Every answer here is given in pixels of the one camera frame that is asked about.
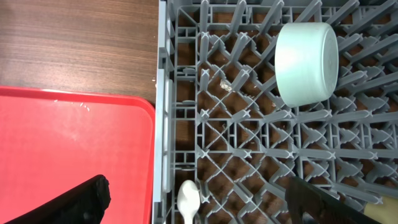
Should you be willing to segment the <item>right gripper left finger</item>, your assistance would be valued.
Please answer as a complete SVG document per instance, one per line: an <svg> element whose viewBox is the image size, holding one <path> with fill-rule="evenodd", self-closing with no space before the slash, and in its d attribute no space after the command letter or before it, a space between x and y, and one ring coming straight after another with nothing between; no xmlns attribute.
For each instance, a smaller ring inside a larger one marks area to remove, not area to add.
<svg viewBox="0 0 398 224"><path fill-rule="evenodd" d="M109 181L99 174L7 224L99 224L110 201Z"/></svg>

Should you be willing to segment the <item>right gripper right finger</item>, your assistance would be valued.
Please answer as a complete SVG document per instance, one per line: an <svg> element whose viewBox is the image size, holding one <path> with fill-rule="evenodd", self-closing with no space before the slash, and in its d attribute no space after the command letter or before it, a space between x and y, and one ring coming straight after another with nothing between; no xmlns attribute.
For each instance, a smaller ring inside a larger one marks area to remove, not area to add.
<svg viewBox="0 0 398 224"><path fill-rule="evenodd" d="M290 177L285 201L293 223L379 223L300 177Z"/></svg>

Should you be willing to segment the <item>white plastic spoon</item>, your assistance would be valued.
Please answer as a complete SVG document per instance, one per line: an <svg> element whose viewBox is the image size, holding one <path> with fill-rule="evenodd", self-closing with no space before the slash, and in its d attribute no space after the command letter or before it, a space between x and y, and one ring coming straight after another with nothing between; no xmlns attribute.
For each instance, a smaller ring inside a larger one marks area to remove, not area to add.
<svg viewBox="0 0 398 224"><path fill-rule="evenodd" d="M200 208L200 193L192 180L186 180L181 184L177 195L177 208L184 224L193 224L194 216Z"/></svg>

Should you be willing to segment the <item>mint green bowl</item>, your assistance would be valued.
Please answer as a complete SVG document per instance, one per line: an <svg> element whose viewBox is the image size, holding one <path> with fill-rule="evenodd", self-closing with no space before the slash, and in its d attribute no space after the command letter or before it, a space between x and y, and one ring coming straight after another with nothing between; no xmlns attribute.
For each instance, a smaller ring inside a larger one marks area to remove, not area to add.
<svg viewBox="0 0 398 224"><path fill-rule="evenodd" d="M335 91L339 51L326 22L285 24L275 47L275 77L280 97L290 108L319 103Z"/></svg>

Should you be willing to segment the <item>yellow plastic cup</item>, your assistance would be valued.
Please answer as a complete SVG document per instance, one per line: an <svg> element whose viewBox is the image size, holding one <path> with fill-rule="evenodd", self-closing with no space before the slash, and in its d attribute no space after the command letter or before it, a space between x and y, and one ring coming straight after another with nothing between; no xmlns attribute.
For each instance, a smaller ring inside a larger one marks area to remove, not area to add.
<svg viewBox="0 0 398 224"><path fill-rule="evenodd" d="M396 198L383 196L382 203L368 203L364 214L382 224L398 224L398 201Z"/></svg>

